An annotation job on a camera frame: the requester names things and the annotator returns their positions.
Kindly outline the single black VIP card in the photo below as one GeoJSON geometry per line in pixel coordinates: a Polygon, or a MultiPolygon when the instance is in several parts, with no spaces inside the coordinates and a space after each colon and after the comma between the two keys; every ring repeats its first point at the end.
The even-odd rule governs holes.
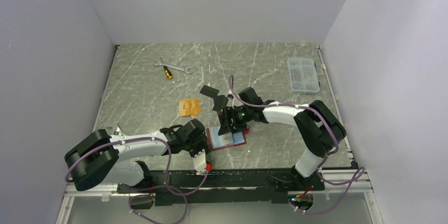
{"type": "Polygon", "coordinates": [[[231,129],[232,129],[232,116],[231,116],[231,112],[230,112],[230,108],[224,108],[221,110],[217,111],[218,114],[218,118],[219,118],[219,130],[218,130],[218,135],[224,135],[224,134],[228,134],[231,133],[231,129]]]}

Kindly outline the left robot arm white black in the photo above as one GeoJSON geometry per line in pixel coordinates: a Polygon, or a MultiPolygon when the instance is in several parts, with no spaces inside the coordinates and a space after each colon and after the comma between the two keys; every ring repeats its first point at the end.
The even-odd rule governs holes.
{"type": "Polygon", "coordinates": [[[206,175],[211,171],[206,129],[197,119],[144,135],[127,135],[119,127],[111,135],[98,129],[65,154],[68,171],[64,179],[78,191],[90,190],[101,183],[119,183],[145,192],[155,181],[149,167],[139,158],[172,158],[181,151],[190,154],[197,173],[206,175]]]}

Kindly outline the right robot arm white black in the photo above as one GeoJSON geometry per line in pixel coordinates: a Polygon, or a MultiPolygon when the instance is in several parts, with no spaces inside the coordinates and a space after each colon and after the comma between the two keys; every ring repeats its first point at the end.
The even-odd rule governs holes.
{"type": "Polygon", "coordinates": [[[242,132],[249,122],[284,124],[298,129],[306,146],[291,171],[291,183],[298,190],[311,184],[311,176],[338,150],[347,135],[341,122],[320,100],[305,105],[263,101],[252,87],[236,96],[219,95],[215,100],[213,109],[219,118],[219,135],[242,132]]]}

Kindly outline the red leather card holder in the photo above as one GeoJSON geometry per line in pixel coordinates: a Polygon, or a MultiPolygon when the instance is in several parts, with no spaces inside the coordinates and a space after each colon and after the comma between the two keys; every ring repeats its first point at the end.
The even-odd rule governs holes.
{"type": "Polygon", "coordinates": [[[218,135],[218,126],[209,127],[207,129],[208,144],[211,151],[217,151],[225,148],[231,148],[247,143],[246,135],[249,130],[237,133],[227,133],[218,135]]]}

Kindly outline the single silver VIP card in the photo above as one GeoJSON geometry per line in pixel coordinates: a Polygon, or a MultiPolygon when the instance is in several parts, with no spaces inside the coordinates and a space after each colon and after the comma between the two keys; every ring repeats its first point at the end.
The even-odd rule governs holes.
{"type": "Polygon", "coordinates": [[[227,133],[223,135],[219,135],[219,142],[221,146],[228,146],[234,143],[234,138],[232,133],[227,133]]]}

